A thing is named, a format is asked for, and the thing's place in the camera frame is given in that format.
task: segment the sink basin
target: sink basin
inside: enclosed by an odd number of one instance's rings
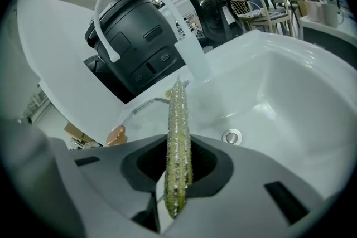
[[[191,134],[221,140],[237,129],[240,147],[272,157],[322,197],[341,190],[356,160],[357,72],[314,45],[258,31],[207,56],[216,76],[186,89]],[[163,103],[138,113],[129,141],[167,133],[167,116]]]

